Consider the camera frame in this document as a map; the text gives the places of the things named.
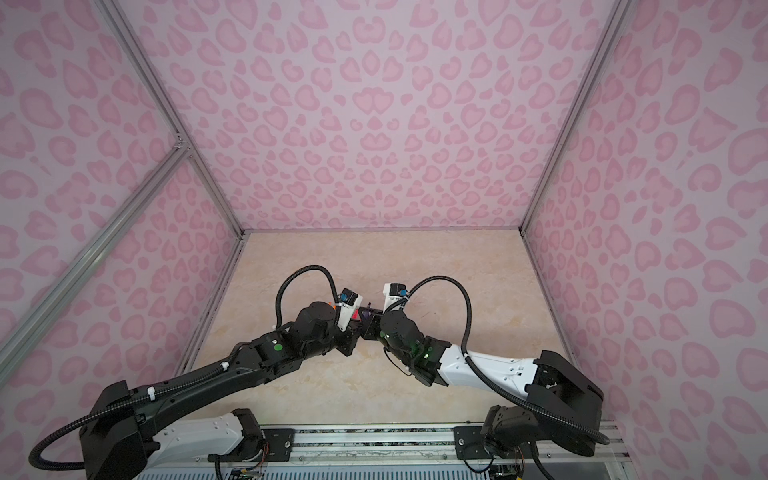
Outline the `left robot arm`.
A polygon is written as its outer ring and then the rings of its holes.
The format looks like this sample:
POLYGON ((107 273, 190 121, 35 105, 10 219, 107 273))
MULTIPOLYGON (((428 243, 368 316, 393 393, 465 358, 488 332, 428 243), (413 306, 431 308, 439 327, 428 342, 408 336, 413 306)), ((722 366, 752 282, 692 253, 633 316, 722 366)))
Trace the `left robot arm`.
POLYGON ((44 471, 82 470, 89 479, 133 479, 159 454, 161 431, 224 397, 297 371, 308 359, 337 350, 350 355, 369 327, 363 308, 340 328, 340 307, 313 302, 295 321, 249 342, 225 358, 163 382, 107 387, 92 411, 35 445, 29 464, 44 471))

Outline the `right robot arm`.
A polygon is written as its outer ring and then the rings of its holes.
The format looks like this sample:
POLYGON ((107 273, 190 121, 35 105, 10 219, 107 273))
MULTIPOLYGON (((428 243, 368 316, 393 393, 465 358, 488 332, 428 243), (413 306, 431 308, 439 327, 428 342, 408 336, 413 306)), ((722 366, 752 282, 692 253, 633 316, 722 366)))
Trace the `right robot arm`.
POLYGON ((471 352, 423 334, 402 310, 374 310, 361 320, 364 339, 379 341, 421 384, 478 388, 506 400, 490 407, 480 428, 480 457, 510 457, 540 441, 591 457, 610 442, 600 431, 602 390, 554 351, 536 358, 471 352))

